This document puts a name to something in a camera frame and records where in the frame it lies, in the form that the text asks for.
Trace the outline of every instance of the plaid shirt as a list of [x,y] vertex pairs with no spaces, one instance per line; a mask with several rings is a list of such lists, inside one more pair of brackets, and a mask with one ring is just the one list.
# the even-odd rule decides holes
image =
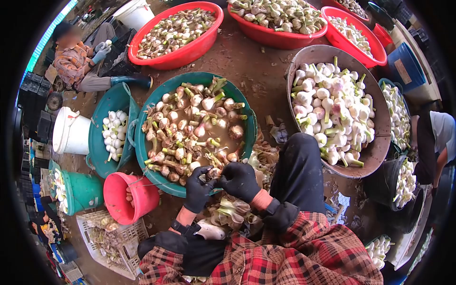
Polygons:
[[89,46],[79,42],[73,48],[66,48],[63,51],[56,51],[54,58],[54,67],[60,78],[69,86],[76,90],[82,82],[85,74],[85,65],[90,62],[87,57]]
[[[356,235],[343,225],[330,227],[321,213],[299,212],[283,234],[273,232],[265,229],[261,245],[234,233],[204,284],[383,284]],[[182,254],[155,245],[142,259],[139,284],[187,284],[182,260]]]

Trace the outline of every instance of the black rubber boot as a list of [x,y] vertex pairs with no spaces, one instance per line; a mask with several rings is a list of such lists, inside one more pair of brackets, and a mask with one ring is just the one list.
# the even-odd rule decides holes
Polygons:
[[129,76],[112,76],[111,77],[111,86],[114,86],[118,83],[125,82],[127,84],[132,83],[138,86],[141,86],[145,89],[152,88],[152,84],[154,83],[154,79],[150,76],[145,76],[140,73],[135,73]]

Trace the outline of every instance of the wristwatch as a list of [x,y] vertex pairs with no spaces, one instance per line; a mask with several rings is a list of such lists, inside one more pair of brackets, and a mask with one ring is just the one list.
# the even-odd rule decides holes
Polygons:
[[184,227],[180,222],[174,219],[174,221],[171,222],[171,228],[175,231],[180,232],[182,236],[191,236],[197,233],[201,229],[201,226],[197,223],[194,223],[191,226],[187,225]]

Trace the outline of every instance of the black bucket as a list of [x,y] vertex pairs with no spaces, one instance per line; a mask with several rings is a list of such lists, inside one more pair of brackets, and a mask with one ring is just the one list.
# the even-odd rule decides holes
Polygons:
[[418,222],[423,205],[424,192],[417,188],[416,198],[407,202],[401,211],[393,212],[385,207],[378,207],[377,216],[385,221],[388,227],[397,229],[403,234],[410,233]]
[[364,179],[364,191],[370,200],[393,211],[402,210],[396,207],[393,199],[396,197],[398,175],[405,158],[405,155],[401,155],[398,159],[384,161],[374,173]]
[[57,248],[65,263],[70,263],[78,258],[78,254],[73,245],[67,241],[62,240],[60,244],[57,244]]

